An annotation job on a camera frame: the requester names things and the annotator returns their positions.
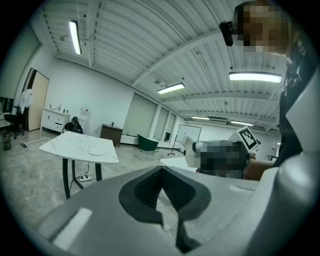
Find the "gray floor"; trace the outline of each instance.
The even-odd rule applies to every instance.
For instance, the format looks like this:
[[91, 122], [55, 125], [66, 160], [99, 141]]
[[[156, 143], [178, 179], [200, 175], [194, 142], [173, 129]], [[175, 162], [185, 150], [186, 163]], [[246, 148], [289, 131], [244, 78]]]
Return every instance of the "gray floor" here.
[[[21, 142], [30, 142], [40, 139], [40, 130], [25, 132], [19, 134], [17, 140], [11, 138], [11, 150], [3, 149], [0, 142], [0, 177], [1, 188], [11, 209], [22, 219], [22, 221], [35, 227], [41, 219], [51, 210], [63, 204], [66, 201], [63, 177], [62, 177], [62, 159], [59, 156], [39, 150], [39, 147], [48, 140], [58, 136], [59, 133], [50, 130], [42, 131], [42, 137], [48, 137], [30, 144], [23, 148]], [[139, 169], [157, 166], [160, 159], [168, 158], [167, 153], [171, 150], [159, 148], [157, 152], [140, 151], [135, 146], [121, 145], [115, 148], [119, 163], [102, 164], [102, 178], [110, 179], [112, 177], [123, 175]], [[175, 157], [183, 156], [175, 152]], [[88, 167], [87, 162], [76, 161], [76, 174], [82, 171], [82, 168]], [[69, 184], [71, 182], [71, 161], [68, 166]], [[90, 186], [96, 180], [86, 181], [83, 186]], [[71, 196], [80, 189], [73, 184]], [[171, 241], [175, 241], [177, 233], [178, 216], [173, 209], [164, 191], [158, 198], [157, 210], [162, 213], [165, 233]]]

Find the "power strip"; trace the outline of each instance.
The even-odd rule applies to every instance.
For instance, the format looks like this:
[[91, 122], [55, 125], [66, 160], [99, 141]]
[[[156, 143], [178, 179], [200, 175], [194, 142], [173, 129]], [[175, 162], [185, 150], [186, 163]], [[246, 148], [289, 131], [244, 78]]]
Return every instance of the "power strip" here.
[[87, 182], [87, 181], [91, 181], [92, 178], [88, 175], [84, 175], [79, 180], [80, 180], [80, 182]]

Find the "office chair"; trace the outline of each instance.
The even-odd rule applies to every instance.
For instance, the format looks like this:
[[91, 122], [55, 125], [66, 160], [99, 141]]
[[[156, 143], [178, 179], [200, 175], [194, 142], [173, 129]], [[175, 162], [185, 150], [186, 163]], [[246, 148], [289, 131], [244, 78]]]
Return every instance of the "office chair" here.
[[8, 128], [8, 132], [14, 133], [14, 139], [17, 139], [17, 132], [22, 133], [22, 135], [25, 135], [25, 132], [19, 129], [19, 125], [22, 124], [22, 118], [21, 118], [21, 107], [19, 106], [13, 106], [16, 108], [16, 115], [12, 114], [12, 109], [10, 114], [5, 114], [4, 119], [11, 123], [10, 127]]

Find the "corrugated metal ceiling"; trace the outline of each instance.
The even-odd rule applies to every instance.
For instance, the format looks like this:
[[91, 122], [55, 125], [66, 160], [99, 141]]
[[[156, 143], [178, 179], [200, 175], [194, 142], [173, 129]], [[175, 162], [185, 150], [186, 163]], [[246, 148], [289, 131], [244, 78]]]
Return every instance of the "corrugated metal ceiling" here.
[[[281, 84], [234, 82], [230, 81], [229, 72], [263, 71], [284, 76], [286, 60], [245, 51], [237, 44], [227, 47], [221, 33], [212, 40], [198, 40], [188, 48], [192, 40], [218, 31], [220, 22], [232, 20], [234, 8], [241, 2], [53, 0], [44, 7], [43, 16], [58, 58], [133, 85], [186, 118], [219, 115], [229, 120], [256, 121], [267, 128], [276, 120]], [[70, 20], [78, 21], [80, 56], [72, 44]], [[175, 55], [179, 47], [186, 50]], [[165, 61], [148, 72], [165, 55]], [[184, 89], [157, 93], [181, 82]]]

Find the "white plate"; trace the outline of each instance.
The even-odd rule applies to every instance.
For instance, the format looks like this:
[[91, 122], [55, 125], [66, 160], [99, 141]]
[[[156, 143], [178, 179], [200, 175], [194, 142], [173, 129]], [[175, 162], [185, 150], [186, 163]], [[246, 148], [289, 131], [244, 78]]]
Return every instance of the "white plate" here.
[[101, 149], [101, 148], [90, 148], [90, 149], [89, 149], [89, 153], [90, 153], [91, 155], [95, 155], [95, 156], [102, 156], [102, 155], [104, 155], [106, 152], [105, 152], [103, 149]]

